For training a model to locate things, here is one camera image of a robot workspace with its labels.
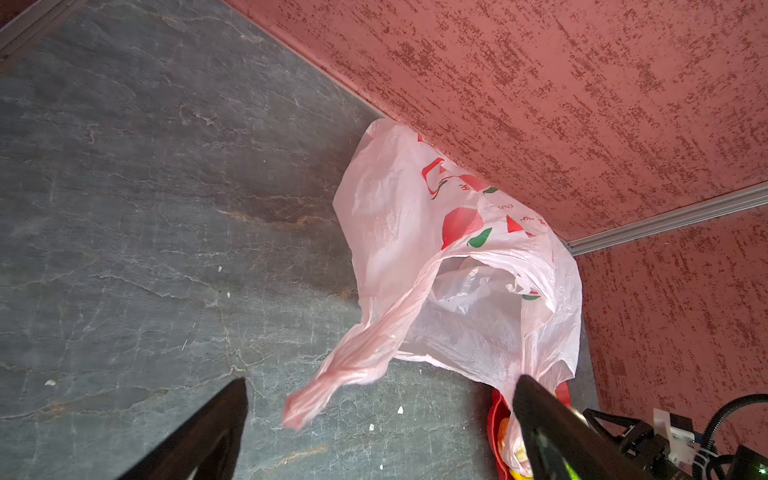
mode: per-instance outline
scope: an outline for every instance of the gray marble slab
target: gray marble slab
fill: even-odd
[[[576,377],[568,380],[568,389],[571,391],[571,403],[579,412],[585,409],[599,410],[598,389],[594,384],[594,370],[592,369],[592,357],[589,353],[589,340],[584,321],[581,322],[581,345],[578,351],[578,366]]]
[[[91,2],[0,78],[0,476],[114,478],[244,376],[237,478],[495,478],[489,387],[427,365],[280,428],[359,321],[375,118],[215,0]]]

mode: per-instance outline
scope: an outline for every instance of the green leaf print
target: green leaf print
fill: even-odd
[[[491,234],[491,230],[493,229],[486,228],[477,237],[470,238],[469,242],[467,243],[469,244],[470,247],[474,247],[474,248],[482,247],[483,243],[485,243],[485,241],[488,239],[488,235]]]
[[[439,194],[439,193],[440,193],[440,187],[442,187],[443,185],[445,185],[445,182],[447,182],[447,181],[448,181],[448,178],[446,178],[445,180],[443,180],[442,182],[440,182],[440,185],[438,185],[438,186],[437,186],[437,191],[435,192],[435,196],[434,196],[434,197],[432,197],[432,199],[433,199],[433,200],[434,200],[435,198],[437,198],[437,194]]]

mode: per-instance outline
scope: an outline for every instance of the red stucco surface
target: red stucco surface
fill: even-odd
[[[768,3],[227,0],[574,240],[768,180]]]
[[[766,252],[759,207],[577,257],[601,408],[651,419],[661,407],[703,431],[724,403],[768,392]],[[768,409],[723,433],[721,450],[765,454]]]

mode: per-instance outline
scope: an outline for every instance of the black cable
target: black cable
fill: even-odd
[[[717,450],[714,447],[715,444],[715,432],[720,427],[720,425],[723,424],[723,421],[726,419],[728,415],[731,413],[737,411],[738,409],[752,405],[753,403],[768,403],[768,393],[754,393],[752,395],[745,395],[743,397],[739,397],[738,399],[732,400],[728,403],[726,403],[724,406],[720,408],[720,410],[717,410],[717,413],[715,413],[712,416],[712,419],[707,424],[707,428],[704,429],[704,434],[701,438],[701,448],[704,450],[709,450],[711,452],[717,453]],[[699,463],[705,463],[707,460],[706,454],[703,452],[699,452],[696,454],[696,457],[694,459],[695,462]],[[715,472],[721,477],[723,477],[723,469],[719,465],[715,465]],[[701,468],[700,465],[697,465],[694,463],[693,468],[691,469],[691,473],[693,474],[694,480],[703,480],[703,474],[704,471]]]
[[[727,463],[730,464],[731,462],[733,462],[733,455],[721,455],[713,460],[710,460],[709,463],[707,463],[707,471],[706,471],[707,480],[712,480],[713,468],[718,468],[721,470],[721,468],[719,468],[720,466],[725,465]],[[720,480],[725,480],[725,476],[723,475],[717,474],[717,477]]]

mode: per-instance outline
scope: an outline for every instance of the white plastic bag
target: white plastic bag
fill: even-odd
[[[283,426],[301,429],[340,386],[375,381],[393,357],[487,383],[508,405],[523,373],[552,392],[573,378],[581,280],[533,210],[386,119],[363,136],[333,207],[362,320],[288,397]],[[530,473],[513,453],[522,445],[514,419],[506,438],[502,458]]]

